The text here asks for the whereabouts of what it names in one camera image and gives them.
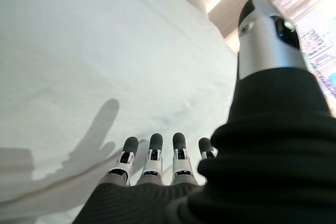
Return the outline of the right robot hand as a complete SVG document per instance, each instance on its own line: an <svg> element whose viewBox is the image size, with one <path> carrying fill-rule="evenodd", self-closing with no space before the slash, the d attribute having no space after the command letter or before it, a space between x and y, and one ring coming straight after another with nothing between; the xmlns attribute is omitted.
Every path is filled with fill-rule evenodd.
<svg viewBox="0 0 336 224"><path fill-rule="evenodd" d="M162 183L162 135L130 185L138 139L126 140L75 223L335 223L335 118L293 25L269 0L238 22L237 79L227 122L198 142L200 186L185 136L173 135Z"/></svg>

